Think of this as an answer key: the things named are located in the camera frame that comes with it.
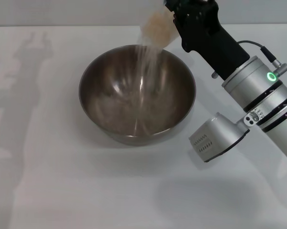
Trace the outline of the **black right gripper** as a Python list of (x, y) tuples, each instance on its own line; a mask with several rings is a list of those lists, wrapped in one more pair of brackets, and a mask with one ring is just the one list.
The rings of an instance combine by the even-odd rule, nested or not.
[(249, 54), (222, 27), (214, 0), (165, 0), (186, 52), (196, 51), (226, 80), (249, 60)]

